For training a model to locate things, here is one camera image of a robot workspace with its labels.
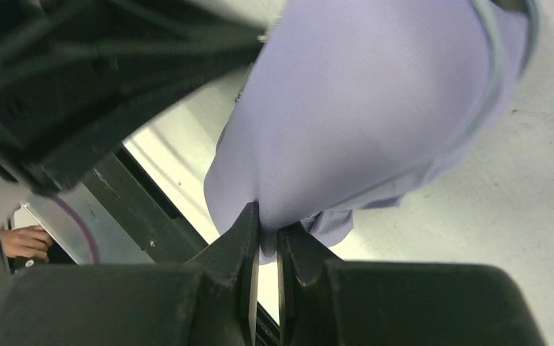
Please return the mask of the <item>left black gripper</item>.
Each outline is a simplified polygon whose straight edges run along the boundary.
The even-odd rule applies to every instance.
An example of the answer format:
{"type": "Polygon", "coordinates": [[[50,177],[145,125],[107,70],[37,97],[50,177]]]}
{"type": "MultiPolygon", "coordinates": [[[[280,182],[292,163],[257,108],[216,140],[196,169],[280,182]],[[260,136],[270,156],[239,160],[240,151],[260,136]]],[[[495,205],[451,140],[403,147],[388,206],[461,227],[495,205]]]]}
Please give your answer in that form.
{"type": "Polygon", "coordinates": [[[261,33],[191,1],[0,1],[0,178],[72,189],[161,111],[249,66],[261,33]]]}

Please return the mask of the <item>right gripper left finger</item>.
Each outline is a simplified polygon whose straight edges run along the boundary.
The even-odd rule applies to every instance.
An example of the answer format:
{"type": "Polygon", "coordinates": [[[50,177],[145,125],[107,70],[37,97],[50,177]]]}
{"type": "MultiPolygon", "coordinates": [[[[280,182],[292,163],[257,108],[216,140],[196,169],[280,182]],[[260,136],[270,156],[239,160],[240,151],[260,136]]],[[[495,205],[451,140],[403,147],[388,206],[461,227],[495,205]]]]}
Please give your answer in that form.
{"type": "Polygon", "coordinates": [[[258,214],[185,263],[23,270],[0,294],[0,345],[254,345],[258,214]]]}

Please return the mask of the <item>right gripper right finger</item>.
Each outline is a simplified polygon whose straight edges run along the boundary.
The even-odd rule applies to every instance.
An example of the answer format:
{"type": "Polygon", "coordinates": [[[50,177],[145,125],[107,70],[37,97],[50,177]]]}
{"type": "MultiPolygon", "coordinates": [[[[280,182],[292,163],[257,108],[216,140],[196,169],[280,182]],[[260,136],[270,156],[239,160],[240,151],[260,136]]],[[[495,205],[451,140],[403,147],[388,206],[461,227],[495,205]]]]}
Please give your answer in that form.
{"type": "Polygon", "coordinates": [[[351,262],[278,232],[283,345],[544,345],[515,282],[488,265],[351,262]]]}

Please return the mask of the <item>purple umbrella case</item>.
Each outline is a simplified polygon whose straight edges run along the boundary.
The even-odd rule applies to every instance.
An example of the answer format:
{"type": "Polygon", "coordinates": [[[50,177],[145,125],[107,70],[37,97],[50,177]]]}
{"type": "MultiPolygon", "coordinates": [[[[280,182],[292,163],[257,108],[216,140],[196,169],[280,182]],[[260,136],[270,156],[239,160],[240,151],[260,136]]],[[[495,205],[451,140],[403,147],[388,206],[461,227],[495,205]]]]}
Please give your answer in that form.
{"type": "Polygon", "coordinates": [[[255,201],[264,264],[293,223],[341,242],[508,110],[539,28],[536,1],[289,1],[204,180],[217,231],[255,201]]]}

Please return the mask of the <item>person's hand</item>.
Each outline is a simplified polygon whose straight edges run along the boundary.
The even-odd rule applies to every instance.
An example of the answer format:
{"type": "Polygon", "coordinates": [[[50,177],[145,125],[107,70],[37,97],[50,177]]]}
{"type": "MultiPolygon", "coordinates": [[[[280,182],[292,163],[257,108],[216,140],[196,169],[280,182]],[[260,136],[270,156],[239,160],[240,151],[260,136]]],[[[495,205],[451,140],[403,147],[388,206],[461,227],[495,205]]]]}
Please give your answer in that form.
{"type": "Polygon", "coordinates": [[[53,239],[40,225],[18,229],[0,229],[0,240],[8,258],[37,258],[49,262],[48,250],[53,239]]]}

